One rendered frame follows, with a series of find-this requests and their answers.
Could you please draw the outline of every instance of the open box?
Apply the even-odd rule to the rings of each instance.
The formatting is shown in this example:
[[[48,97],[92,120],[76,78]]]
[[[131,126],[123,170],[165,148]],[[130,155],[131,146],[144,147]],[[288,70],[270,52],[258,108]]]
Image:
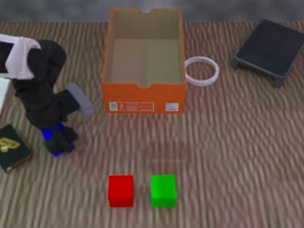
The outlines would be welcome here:
[[[184,62],[181,9],[111,9],[101,80],[107,112],[182,113]]]

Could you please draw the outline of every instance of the tray leg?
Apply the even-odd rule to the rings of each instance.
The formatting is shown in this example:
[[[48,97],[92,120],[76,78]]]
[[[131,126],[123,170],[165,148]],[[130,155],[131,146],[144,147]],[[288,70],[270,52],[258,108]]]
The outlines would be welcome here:
[[[284,79],[275,79],[275,82],[274,82],[274,87],[275,88],[280,88],[282,85],[283,85],[283,82],[284,82]]]
[[[231,63],[232,68],[236,70],[238,68],[238,65],[239,65],[238,61],[235,58],[233,58]]]

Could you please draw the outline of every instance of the gray wall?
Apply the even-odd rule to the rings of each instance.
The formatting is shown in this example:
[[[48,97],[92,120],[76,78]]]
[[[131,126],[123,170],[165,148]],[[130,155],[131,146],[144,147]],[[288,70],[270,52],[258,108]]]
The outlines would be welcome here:
[[[304,19],[304,0],[0,0],[0,20],[107,21],[110,7],[182,7],[185,21]]]

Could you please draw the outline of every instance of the green cube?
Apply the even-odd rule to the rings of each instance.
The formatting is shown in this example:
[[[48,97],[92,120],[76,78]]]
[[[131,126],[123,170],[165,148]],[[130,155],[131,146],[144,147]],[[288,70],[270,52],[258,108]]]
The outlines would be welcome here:
[[[175,207],[177,202],[175,175],[151,175],[150,181],[152,207]]]

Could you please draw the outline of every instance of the white ring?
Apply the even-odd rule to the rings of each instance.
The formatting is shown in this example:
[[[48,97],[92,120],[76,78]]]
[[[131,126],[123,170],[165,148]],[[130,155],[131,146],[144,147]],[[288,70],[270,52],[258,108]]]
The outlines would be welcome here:
[[[212,65],[213,68],[215,69],[215,73],[209,79],[206,79],[206,80],[197,80],[197,79],[194,79],[193,77],[190,77],[187,74],[187,71],[186,71],[187,82],[190,83],[190,84],[192,84],[192,85],[201,86],[201,87],[203,87],[203,86],[209,86],[209,85],[213,84],[217,80],[217,78],[219,77],[219,66],[218,66],[218,64],[215,61],[213,61],[212,59],[210,59],[210,58],[203,57],[203,56],[195,56],[195,57],[188,58],[185,61],[185,68],[187,69],[187,67],[190,64],[196,63],[196,62],[204,62],[204,63],[208,63],[208,64]]]

